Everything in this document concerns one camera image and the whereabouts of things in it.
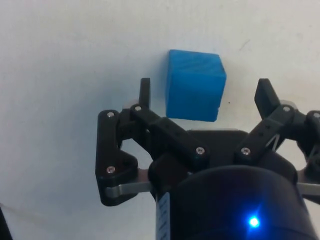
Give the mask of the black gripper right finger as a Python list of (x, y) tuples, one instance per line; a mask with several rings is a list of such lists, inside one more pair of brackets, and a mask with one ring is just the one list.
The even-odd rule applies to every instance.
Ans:
[(237, 146), (234, 160), (254, 165), (268, 151), (276, 151), (284, 140), (296, 141), (303, 152), (310, 174), (320, 172), (320, 112), (303, 114), (290, 104), (281, 103), (267, 78), (258, 80), (254, 102), (261, 116), (259, 124)]

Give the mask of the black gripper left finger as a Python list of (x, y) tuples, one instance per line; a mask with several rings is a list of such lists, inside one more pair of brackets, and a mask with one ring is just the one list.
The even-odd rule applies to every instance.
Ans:
[[(105, 206), (120, 205), (143, 192), (159, 199), (209, 165), (209, 148), (169, 118), (153, 112), (150, 96), (151, 81), (142, 78), (137, 103), (120, 112), (98, 114), (95, 176)], [(140, 169), (137, 158), (122, 150), (123, 141), (130, 139), (150, 155), (148, 169)]]

